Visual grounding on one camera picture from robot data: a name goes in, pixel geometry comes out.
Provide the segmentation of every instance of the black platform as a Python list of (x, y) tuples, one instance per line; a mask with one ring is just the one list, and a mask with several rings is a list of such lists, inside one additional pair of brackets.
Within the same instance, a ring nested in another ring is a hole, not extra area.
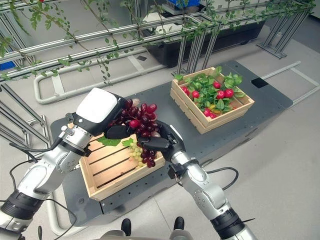
[[(171, 83), (139, 92), (128, 98), (139, 98), (141, 102), (156, 103), (158, 119), (173, 125), (182, 135), (187, 152), (201, 164), (213, 161), (233, 148), (246, 143), (273, 121), (293, 102), (236, 61), (221, 64), (222, 73), (230, 72), (243, 76), (239, 86), (254, 99), (254, 105), (247, 113), (205, 134), (199, 134), (185, 114), (170, 97)], [(60, 133), (67, 122), (64, 119), (52, 123), (52, 136)], [(64, 179), (67, 207), (76, 214), (76, 226), (105, 224), (139, 206), (153, 194), (175, 184), (167, 176), (168, 164), (139, 181), (129, 185), (101, 202), (88, 197), (81, 170), (72, 171)]]

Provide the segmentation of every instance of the black cable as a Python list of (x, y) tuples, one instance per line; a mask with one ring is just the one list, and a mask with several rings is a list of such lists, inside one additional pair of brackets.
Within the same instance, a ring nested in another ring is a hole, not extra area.
[(13, 144), (11, 144), (11, 142), (9, 143), (9, 145), (12, 146), (12, 147), (14, 147), (14, 148), (16, 148), (16, 149), (18, 149), (18, 150), (20, 150), (21, 152), (27, 154), (35, 163), (38, 162), (38, 160), (35, 158), (35, 156), (33, 156), (30, 152), (28, 152), (28, 151), (26, 151), (26, 150), (20, 149), (20, 148), (19, 148), (19, 147), (20, 147), (19, 145), (16, 145), (16, 144), (13, 145)]
[(231, 167), (231, 166), (226, 166), (226, 167), (221, 167), (221, 168), (218, 168), (218, 169), (215, 169), (215, 170), (212, 170), (212, 171), (207, 171), (206, 173), (207, 174), (213, 174), (213, 173), (217, 173), (217, 172), (220, 172), (220, 171), (223, 171), (223, 170), (232, 170), (235, 172), (235, 177), (234, 179), (232, 180), (232, 182), (230, 182), (227, 186), (223, 187), (222, 190), (226, 190), (228, 188), (230, 188), (238, 179), (239, 177), (239, 172), (237, 169)]
[[(57, 238), (55, 238), (54, 240), (58, 240), (59, 238), (61, 238), (62, 236), (64, 236), (77, 222), (77, 216), (71, 211), (69, 210), (67, 207), (63, 206), (61, 203), (59, 203), (58, 201), (51, 199), (51, 198), (47, 198), (45, 201), (52, 201), (56, 204), (58, 204), (60, 207), (62, 207), (63, 209), (67, 210), (70, 214), (72, 214), (72, 216), (74, 217), (74, 222), (71, 224), (71, 226), (64, 231), (64, 233), (62, 233), (60, 236), (58, 236)], [(42, 227), (38, 226), (38, 237), (39, 240), (42, 240)]]
[(44, 152), (48, 152), (53, 150), (56, 146), (59, 145), (59, 143), (61, 143), (63, 139), (61, 137), (57, 137), (56, 140), (54, 141), (54, 143), (52, 144), (51, 147), (46, 148), (46, 149), (32, 149), (32, 148), (28, 148), (28, 147), (24, 147), (24, 146), (19, 146), (18, 144), (14, 143), (14, 142), (10, 142), (9, 145), (12, 147), (15, 147), (21, 151), (28, 151), (28, 152), (33, 152), (33, 153), (44, 153)]
[[(12, 171), (13, 171), (14, 169), (16, 169), (18, 166), (20, 166), (20, 165), (22, 165), (22, 164), (25, 164), (25, 163), (29, 163), (29, 162), (31, 162), (31, 161), (20, 162), (20, 163), (18, 163), (16, 166), (14, 166), (14, 167), (10, 170), (9, 174), (10, 174), (10, 176), (11, 176), (11, 178), (12, 178), (14, 190), (16, 190), (16, 180), (15, 180), (14, 175), (12, 174)], [(74, 222), (71, 224), (71, 226), (70, 226), (67, 230), (65, 230), (65, 232), (64, 232), (63, 234), (61, 234), (60, 236), (58, 236), (58, 237), (56, 237), (56, 238), (54, 239), (54, 240), (58, 240), (59, 238), (61, 238), (62, 236), (64, 236), (64, 235), (76, 224), (76, 222), (77, 222), (77, 216), (76, 216), (71, 210), (69, 210), (67, 207), (63, 206), (61, 203), (59, 203), (58, 201), (56, 201), (56, 200), (54, 200), (54, 199), (47, 198), (47, 199), (45, 199), (44, 201), (52, 201), (52, 202), (58, 204), (60, 207), (62, 207), (63, 209), (67, 210), (67, 211), (74, 217)], [(41, 226), (38, 226), (38, 237), (39, 237), (39, 240), (42, 240), (42, 232), (43, 232), (43, 231), (42, 231), (42, 227), (41, 227)]]
[(15, 170), (17, 167), (19, 167), (20, 165), (22, 164), (26, 164), (26, 163), (32, 163), (31, 160), (28, 160), (28, 161), (23, 161), (23, 162), (20, 162), (18, 163), (17, 165), (15, 165), (13, 168), (11, 168), (11, 170), (9, 171), (9, 175), (12, 179), (12, 183), (13, 183), (13, 190), (15, 191), (17, 189), (17, 185), (16, 185), (16, 180), (15, 180), (15, 177), (14, 175), (12, 174), (13, 170)]

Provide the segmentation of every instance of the grape leaf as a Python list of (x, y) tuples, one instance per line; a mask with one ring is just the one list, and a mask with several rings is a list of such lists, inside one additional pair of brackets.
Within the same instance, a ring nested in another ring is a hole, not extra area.
[(125, 147), (130, 147), (130, 144), (133, 144), (134, 140), (130, 137), (128, 140), (122, 142), (122, 145)]
[(113, 147), (117, 146), (121, 142), (120, 139), (108, 139), (108, 138), (105, 138), (104, 136), (99, 137), (97, 141), (99, 143), (102, 143), (104, 146), (113, 146)]

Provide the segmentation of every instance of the grape bunch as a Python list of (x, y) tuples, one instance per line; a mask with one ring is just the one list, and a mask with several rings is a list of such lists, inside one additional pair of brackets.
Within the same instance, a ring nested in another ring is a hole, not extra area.
[[(142, 103), (140, 107), (137, 107), (136, 105), (138, 104), (134, 104), (132, 99), (127, 99), (124, 109), (121, 110), (119, 117), (113, 121), (111, 125), (125, 124), (132, 129), (137, 138), (160, 137), (159, 124), (155, 122), (157, 119), (155, 113), (157, 105), (147, 105), (146, 103)], [(154, 167), (156, 165), (155, 159), (157, 157), (157, 152), (143, 148), (138, 142), (136, 143), (136, 146), (141, 148), (142, 151), (138, 158), (138, 151), (134, 149), (134, 157), (137, 157), (136, 159), (138, 161), (141, 159), (141, 163), (147, 164), (148, 168)]]

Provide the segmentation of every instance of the metal pipe frame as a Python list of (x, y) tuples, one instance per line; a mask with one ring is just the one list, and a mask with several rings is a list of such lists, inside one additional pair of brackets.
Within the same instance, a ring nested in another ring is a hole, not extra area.
[(304, 20), (308, 17), (308, 12), (304, 12), (300, 19), (297, 21), (297, 23), (295, 24), (295, 26), (292, 28), (292, 30), (289, 32), (287, 38), (285, 39), (285, 41), (279, 46), (278, 50), (275, 52), (275, 54), (277, 53), (281, 53), (286, 46), (289, 44), (290, 40), (292, 39), (292, 37), (295, 35), (295, 33), (297, 32), (297, 30), (299, 29), (299, 27), (301, 26), (301, 24), (304, 22)]
[(200, 38), (199, 38), (199, 42), (197, 44), (197, 48), (195, 50), (195, 54), (194, 54), (194, 59), (192, 59), (192, 66), (191, 66), (191, 73), (193, 73), (196, 70), (196, 67), (198, 65), (198, 61), (200, 58), (200, 54), (201, 54), (201, 49), (204, 45), (204, 41), (205, 41), (205, 37), (207, 34), (207, 28), (204, 30), (204, 32), (201, 34)]
[(14, 131), (0, 123), (0, 136), (7, 139), (9, 142), (18, 144), (18, 145), (24, 145), (25, 147), (28, 147), (28, 145), (25, 143), (25, 139), (16, 134)]
[(192, 62), (193, 62), (193, 59), (194, 59), (194, 56), (195, 56), (195, 52), (196, 52), (196, 48), (198, 46), (198, 42), (199, 42), (199, 39), (200, 36), (196, 36), (194, 38), (194, 40), (192, 41), (192, 44), (191, 44), (191, 48), (190, 48), (190, 53), (189, 53), (189, 58), (188, 58), (188, 64), (187, 64), (187, 67), (186, 67), (186, 72), (187, 73), (191, 73), (191, 65), (192, 65)]
[[(185, 32), (192, 32), (196, 30), (197, 27), (193, 26), (188, 29), (185, 29)], [(101, 57), (105, 56), (107, 54), (110, 54), (114, 51), (125, 51), (132, 48), (140, 47), (142, 44), (151, 43), (151, 42), (157, 42), (166, 39), (167, 37), (177, 37), (181, 35), (181, 31), (174, 31), (170, 33), (166, 33), (163, 35), (154, 35), (145, 37), (143, 40), (132, 40), (127, 41), (124, 43), (119, 43), (118, 45), (111, 45), (106, 47), (101, 47), (81, 53), (76, 53), (71, 55), (73, 62), (78, 63), (82, 61), (88, 61), (90, 59), (96, 58), (99, 54)], [(42, 63), (39, 63), (34, 66), (27, 66), (22, 68), (21, 70), (11, 71), (7, 74), (7, 76), (11, 79), (21, 78), (22, 76), (25, 76), (27, 74), (30, 74), (31, 71), (50, 71), (52, 69), (63, 67), (64, 65), (58, 62), (59, 58), (45, 61)], [(68, 57), (62, 57), (61, 59), (68, 60)], [(0, 84), (6, 83), (5, 79), (0, 79)]]
[[(140, 29), (144, 30), (144, 29), (156, 28), (158, 26), (161, 26), (162, 22), (164, 24), (171, 24), (171, 23), (175, 23), (178, 21), (182, 21), (182, 19), (183, 19), (182, 16), (173, 16), (173, 17), (164, 18), (164, 19), (162, 19), (162, 21), (161, 20), (150, 21), (150, 22), (141, 24)], [(79, 43), (82, 43), (85, 41), (107, 38), (112, 35), (124, 34), (127, 32), (132, 32), (132, 31), (137, 31), (137, 30), (138, 30), (138, 26), (136, 24), (131, 24), (131, 25), (122, 26), (122, 27), (118, 27), (118, 28), (112, 28), (109, 30), (102, 30), (102, 31), (88, 33), (88, 34), (77, 35), (77, 36), (75, 36), (75, 38), (77, 39), (77, 41)], [(60, 39), (60, 40), (56, 40), (56, 41), (51, 41), (51, 42), (23, 48), (23, 49), (20, 49), (20, 51), (22, 53), (24, 53), (25, 55), (34, 55), (36, 53), (45, 52), (50, 49), (59, 48), (59, 47), (63, 47), (63, 46), (70, 46), (70, 45), (75, 45), (75, 44), (76, 43), (75, 43), (74, 39)], [(22, 56), (20, 55), (19, 52), (12, 51), (12, 52), (5, 54), (4, 57), (0, 57), (0, 64), (6, 63), (8, 61), (16, 60), (16, 59), (21, 59), (21, 58), (22, 58)]]
[[(13, 42), (15, 43), (17, 48), (24, 49), (27, 47), (23, 39), (20, 37), (19, 33), (16, 31), (15, 27), (12, 25), (12, 22), (9, 20), (7, 13), (3, 13), (2, 16), (0, 16), (0, 22), (4, 26), (5, 30), (10, 34), (10, 36), (12, 36)], [(30, 65), (33, 63), (32, 57), (29, 57), (29, 56), (21, 56), (21, 57), (27, 60), (27, 62)]]
[[(263, 7), (265, 5), (266, 5), (266, 3), (260, 3), (259, 4), (260, 7)], [(255, 7), (256, 7), (256, 4), (251, 4), (251, 5), (246, 6), (245, 8), (246, 9), (250, 9), (250, 8), (255, 8)], [(230, 11), (233, 11), (233, 10), (239, 10), (239, 9), (242, 9), (242, 8), (243, 7), (235, 6), (235, 7), (229, 8), (229, 9), (230, 9)], [(218, 12), (222, 13), (222, 12), (225, 12), (226, 10), (227, 9), (224, 8), (224, 9), (219, 9), (216, 12), (217, 13)], [(285, 12), (285, 10), (282, 10), (282, 11), (277, 10), (277, 11), (273, 11), (273, 12), (270, 12), (270, 13), (278, 14), (278, 13), (284, 13), (284, 12)], [(200, 13), (193, 13), (190, 16), (187, 15), (185, 17), (186, 18), (190, 18), (191, 16), (197, 17), (199, 15), (200, 15)], [(169, 23), (174, 23), (174, 22), (179, 21), (179, 20), (182, 20), (181, 16), (173, 16), (173, 17), (168, 17), (168, 18), (162, 19), (162, 22), (164, 24), (169, 24)], [(142, 24), (140, 26), (140, 28), (143, 30), (143, 29), (148, 29), (148, 28), (152, 28), (152, 27), (157, 27), (157, 26), (160, 26), (162, 24), (162, 22), (160, 20), (151, 21), (151, 22)], [(108, 37), (110, 35), (123, 34), (123, 33), (126, 33), (126, 32), (136, 31), (136, 30), (137, 30), (137, 25), (136, 24), (132, 24), (132, 25), (123, 26), (123, 27), (119, 27), (119, 28), (113, 28), (113, 29), (110, 29), (109, 31), (108, 30), (103, 30), (103, 31), (97, 31), (97, 32), (92, 32), (92, 33), (88, 33), (88, 34), (78, 35), (78, 36), (75, 36), (75, 38), (77, 39), (78, 42), (81, 43), (81, 42), (84, 42), (84, 41), (105, 38), (105, 37)], [(73, 45), (73, 44), (75, 44), (73, 39), (60, 39), (60, 40), (57, 40), (57, 41), (47, 42), (47, 43), (44, 43), (44, 44), (39, 44), (39, 45), (23, 48), (23, 49), (20, 49), (20, 51), (22, 53), (26, 54), (26, 55), (34, 55), (36, 53), (47, 51), (47, 50), (50, 50), (50, 49), (53, 49), (53, 48), (58, 48), (58, 47), (63, 47), (63, 46), (70, 46), (70, 45)], [(0, 64), (1, 63), (6, 63), (8, 61), (16, 60), (16, 59), (21, 59), (21, 58), (22, 58), (22, 56), (20, 55), (20, 53), (18, 53), (17, 51), (13, 51), (13, 52), (5, 54), (4, 57), (1, 57), (0, 58)]]
[(287, 22), (285, 21), (286, 17), (281, 16), (278, 17), (276, 23), (273, 25), (269, 35), (266, 37), (265, 41), (262, 43), (262, 46), (268, 46), (269, 44), (271, 44), (271, 42), (273, 41), (273, 39), (276, 37), (277, 33), (279, 32), (279, 30), (281, 29), (281, 26), (283, 24), (283, 22)]
[(297, 22), (301, 19), (302, 15), (303, 13), (299, 12), (293, 16), (292, 22), (289, 24), (288, 28), (283, 33), (283, 36), (281, 37), (279, 42), (275, 45), (276, 52), (278, 51), (280, 45), (282, 45), (283, 42), (286, 41), (286, 38), (288, 37), (289, 33), (295, 28), (295, 26), (297, 25)]
[(184, 60), (184, 55), (185, 55), (186, 43), (187, 43), (187, 37), (183, 36), (180, 43), (180, 51), (179, 51), (177, 68), (176, 68), (176, 74), (180, 74), (181, 72), (181, 66)]
[[(67, 1), (67, 0), (45, 0), (45, 3), (51, 4), (51, 3), (58, 3), (58, 2), (64, 2), (64, 1)], [(30, 2), (30, 4), (36, 5), (36, 4), (38, 4), (38, 1)], [(0, 0), (0, 6), (1, 6), (0, 13), (1, 12), (10, 12), (10, 5), (8, 4), (8, 1), (6, 1), (6, 0), (1, 1)], [(22, 2), (20, 0), (16, 0), (14, 6), (17, 10), (29, 8), (29, 6), (27, 4), (25, 4), (24, 2)]]
[(219, 25), (215, 29), (211, 30), (211, 31), (214, 31), (214, 32), (211, 32), (209, 45), (208, 45), (208, 48), (206, 49), (206, 53), (205, 53), (205, 56), (204, 56), (204, 62), (203, 62), (203, 65), (202, 65), (202, 70), (207, 68), (207, 64), (208, 64), (209, 58), (211, 56), (211, 53), (214, 50), (214, 46), (216, 44), (216, 40), (217, 40), (218, 32), (219, 32), (220, 28), (221, 28), (221, 23), (219, 23)]
[[(270, 15), (275, 15), (275, 14), (279, 14), (279, 13), (284, 13), (285, 11), (286, 11), (286, 9), (284, 9), (284, 10), (276, 10), (276, 11), (267, 12), (264, 15), (265, 16), (270, 16)], [(192, 19), (193, 22), (195, 22), (195, 18), (192, 17), (192, 16), (193, 15), (187, 15), (185, 17), (186, 18), (190, 18), (190, 19)], [(249, 20), (249, 19), (252, 18), (252, 16), (253, 15), (236, 17), (236, 18), (228, 20), (226, 24), (234, 23), (234, 22), (237, 22), (237, 21)], [(160, 26), (162, 23), (172, 23), (172, 22), (181, 21), (182, 18), (183, 18), (183, 16), (169, 17), (169, 18), (163, 19), (162, 21), (158, 20), (158, 21), (152, 21), (152, 22), (144, 23), (140, 27), (141, 27), (141, 29), (148, 29), (148, 28)], [(184, 31), (185, 32), (192, 32), (196, 28), (197, 27), (190, 27), (190, 28), (184, 29)], [(107, 36), (109, 36), (111, 34), (120, 34), (120, 33), (125, 33), (125, 32), (130, 32), (130, 31), (136, 31), (136, 30), (137, 30), (137, 25), (132, 24), (132, 25), (129, 25), (129, 26), (113, 28), (113, 29), (109, 30), (109, 32), (108, 31), (100, 31), (100, 32), (81, 35), (81, 36), (78, 36), (78, 38), (80, 38), (79, 39), (80, 41), (87, 41), (87, 40), (91, 40), (91, 39), (94, 39), (94, 38), (107, 37)], [(86, 61), (86, 60), (89, 60), (91, 58), (94, 58), (94, 56), (96, 56), (97, 53), (99, 53), (100, 55), (106, 55), (106, 54), (108, 54), (110, 52), (113, 52), (114, 50), (127, 50), (127, 49), (130, 49), (130, 48), (134, 48), (136, 46), (139, 46), (140, 44), (160, 41), (160, 40), (163, 40), (163, 39), (165, 39), (167, 37), (179, 36), (180, 33), (181, 33), (180, 31), (175, 31), (175, 32), (166, 33), (165, 35), (149, 36), (149, 37), (145, 37), (144, 40), (142, 40), (142, 41), (128, 41), (128, 42), (120, 43), (118, 46), (114, 46), (113, 45), (113, 46), (107, 46), (107, 47), (98, 48), (98, 49), (95, 49), (95, 50), (89, 50), (89, 51), (86, 51), (86, 52), (74, 54), (71, 57), (74, 59), (75, 62)], [(65, 45), (70, 45), (70, 44), (74, 44), (73, 39), (58, 40), (58, 41), (54, 41), (54, 42), (50, 42), (50, 43), (46, 43), (46, 44), (30, 47), (28, 50), (30, 52), (35, 53), (35, 52), (42, 52), (42, 51), (47, 50), (47, 49), (60, 47), (60, 46), (65, 46)], [(0, 60), (0, 62), (3, 61), (5, 58), (7, 58), (7, 61), (8, 60), (11, 61), (12, 60), (11, 57), (14, 57), (13, 56), (14, 54), (16, 55), (15, 57), (18, 58), (18, 59), (22, 57), (22, 56), (20, 56), (19, 53), (17, 55), (16, 52), (12, 52), (12, 53), (9, 53), (9, 54), (8, 55), (6, 54)], [(37, 71), (37, 70), (48, 71), (48, 70), (52, 70), (52, 69), (59, 68), (59, 67), (62, 67), (62, 66), (63, 65), (58, 62), (58, 59), (54, 59), (54, 60), (51, 60), (51, 61), (46, 61), (46, 62), (37, 64), (35, 66), (28, 66), (28, 67), (25, 67), (25, 68), (23, 68), (21, 70), (16, 70), (16, 71), (9, 72), (7, 74), (7, 76), (9, 78), (11, 78), (11, 79), (21, 78), (22, 76), (30, 74), (31, 71)], [(5, 79), (0, 79), (0, 84), (2, 84), (4, 82), (6, 82)]]
[(16, 125), (18, 128), (22, 130), (22, 132), (28, 132), (30, 134), (35, 135), (44, 143), (49, 143), (49, 138), (43, 136), (40, 132), (35, 130), (31, 125), (29, 125), (26, 121), (24, 121), (20, 116), (18, 116), (12, 109), (10, 109), (7, 105), (5, 105), (2, 101), (0, 101), (0, 114), (2, 114), (6, 119)]
[(3, 84), (1, 88), (15, 100), (26, 112), (28, 112), (38, 123), (45, 124), (45, 121), (39, 116), (28, 104), (25, 103), (7, 84)]

